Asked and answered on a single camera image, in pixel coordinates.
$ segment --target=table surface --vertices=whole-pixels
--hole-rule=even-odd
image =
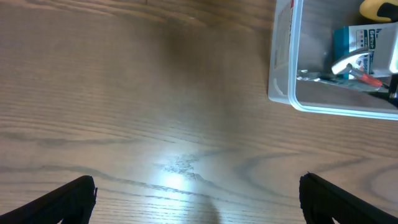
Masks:
[[[0,0],[0,213],[91,175],[91,223],[305,223],[310,171],[398,215],[396,122],[268,99],[274,9]]]

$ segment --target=clear plastic bin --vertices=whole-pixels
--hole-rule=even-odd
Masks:
[[[398,119],[398,109],[365,93],[296,79],[297,70],[329,72],[333,31],[373,23],[359,14],[363,0],[277,0],[268,96],[300,111]]]

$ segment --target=yellow object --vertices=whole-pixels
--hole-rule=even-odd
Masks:
[[[362,16],[368,19],[372,19],[378,22],[391,22],[391,18],[380,17],[377,15],[377,12],[384,3],[390,3],[398,6],[398,0],[365,0],[364,2],[362,2],[359,11]]]

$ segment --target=red object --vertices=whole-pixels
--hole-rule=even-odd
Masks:
[[[366,73],[362,73],[361,77],[358,77],[360,80],[362,80],[362,82],[365,82],[371,86],[375,86],[375,87],[382,87],[383,86],[383,82],[381,82],[380,80],[373,78],[372,76],[366,74]]]

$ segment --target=black plastic part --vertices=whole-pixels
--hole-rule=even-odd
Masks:
[[[88,224],[94,209],[97,188],[85,175],[0,216],[0,223],[12,224]]]
[[[391,19],[391,22],[398,21],[398,6],[391,3],[384,3],[380,6],[377,11],[377,16],[387,17]]]
[[[307,224],[397,224],[398,218],[351,195],[321,177],[300,178],[300,203]]]

